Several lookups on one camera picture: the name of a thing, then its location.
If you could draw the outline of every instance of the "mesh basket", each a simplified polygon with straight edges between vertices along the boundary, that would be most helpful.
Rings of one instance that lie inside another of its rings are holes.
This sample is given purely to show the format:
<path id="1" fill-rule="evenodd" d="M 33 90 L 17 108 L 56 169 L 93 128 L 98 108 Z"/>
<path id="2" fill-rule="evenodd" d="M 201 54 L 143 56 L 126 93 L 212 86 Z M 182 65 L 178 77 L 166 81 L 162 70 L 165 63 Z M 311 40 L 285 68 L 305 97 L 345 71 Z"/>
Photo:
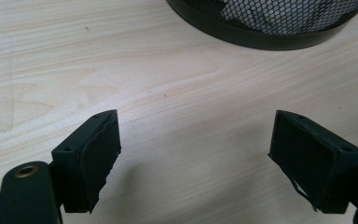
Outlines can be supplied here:
<path id="1" fill-rule="evenodd" d="M 358 0 L 168 0 L 201 30 L 222 28 L 269 36 L 302 36 L 337 28 L 358 13 Z"/>

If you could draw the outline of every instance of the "screw hole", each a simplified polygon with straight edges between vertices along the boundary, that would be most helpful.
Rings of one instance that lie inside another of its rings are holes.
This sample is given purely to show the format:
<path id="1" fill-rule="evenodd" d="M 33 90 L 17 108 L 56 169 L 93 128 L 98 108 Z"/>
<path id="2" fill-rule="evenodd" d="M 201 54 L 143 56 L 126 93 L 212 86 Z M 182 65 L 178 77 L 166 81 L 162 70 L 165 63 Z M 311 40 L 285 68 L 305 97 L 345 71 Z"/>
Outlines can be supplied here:
<path id="1" fill-rule="evenodd" d="M 30 175 L 33 175 L 38 170 L 37 166 L 31 165 L 31 166 L 24 166 L 21 167 L 15 174 L 17 178 L 24 178 Z"/>

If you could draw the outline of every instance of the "wire mesh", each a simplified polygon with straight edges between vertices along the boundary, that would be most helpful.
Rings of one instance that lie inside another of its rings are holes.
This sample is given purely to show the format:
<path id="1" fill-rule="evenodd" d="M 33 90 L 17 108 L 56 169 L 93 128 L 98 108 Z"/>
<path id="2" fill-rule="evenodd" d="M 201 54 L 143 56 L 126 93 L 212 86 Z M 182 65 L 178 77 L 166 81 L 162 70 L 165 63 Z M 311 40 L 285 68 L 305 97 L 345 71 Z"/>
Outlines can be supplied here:
<path id="1" fill-rule="evenodd" d="M 337 27 L 358 13 L 358 0 L 184 0 L 200 13 L 267 35 L 299 35 Z"/>

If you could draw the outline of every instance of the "black mechanical part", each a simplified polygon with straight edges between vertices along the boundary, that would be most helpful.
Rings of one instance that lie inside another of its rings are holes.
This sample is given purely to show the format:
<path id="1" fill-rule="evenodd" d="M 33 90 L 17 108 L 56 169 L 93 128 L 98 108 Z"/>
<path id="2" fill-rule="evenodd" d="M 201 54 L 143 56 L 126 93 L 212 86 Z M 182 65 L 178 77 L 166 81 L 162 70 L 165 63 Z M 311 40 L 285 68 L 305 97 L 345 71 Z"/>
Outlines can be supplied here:
<path id="1" fill-rule="evenodd" d="M 92 116 L 53 151 L 53 162 L 9 171 L 0 193 L 0 224 L 62 223 L 66 212 L 92 211 L 121 152 L 117 111 Z"/>
<path id="2" fill-rule="evenodd" d="M 47 163 L 24 163 L 5 174 L 0 192 L 0 224 L 12 223 L 62 223 Z"/>
<path id="3" fill-rule="evenodd" d="M 358 147 L 304 116 L 277 111 L 268 154 L 296 191 L 326 214 L 358 208 Z"/>
<path id="4" fill-rule="evenodd" d="M 120 152 L 116 110 L 92 116 L 52 150 L 65 212 L 92 211 Z"/>

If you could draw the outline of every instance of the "wood grain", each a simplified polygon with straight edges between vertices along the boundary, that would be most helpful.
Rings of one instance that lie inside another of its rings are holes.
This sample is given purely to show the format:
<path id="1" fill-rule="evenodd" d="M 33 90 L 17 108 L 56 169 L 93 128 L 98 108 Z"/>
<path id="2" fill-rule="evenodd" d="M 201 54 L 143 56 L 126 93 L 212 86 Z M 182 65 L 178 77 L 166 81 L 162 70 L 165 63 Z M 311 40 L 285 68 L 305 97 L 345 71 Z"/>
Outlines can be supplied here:
<path id="1" fill-rule="evenodd" d="M 314 213 L 267 156 L 275 111 L 358 146 L 358 15 L 321 45 L 247 49 L 164 0 L 0 0 L 0 184 L 92 114 L 122 154 L 92 215 L 64 223 L 351 223 Z"/>

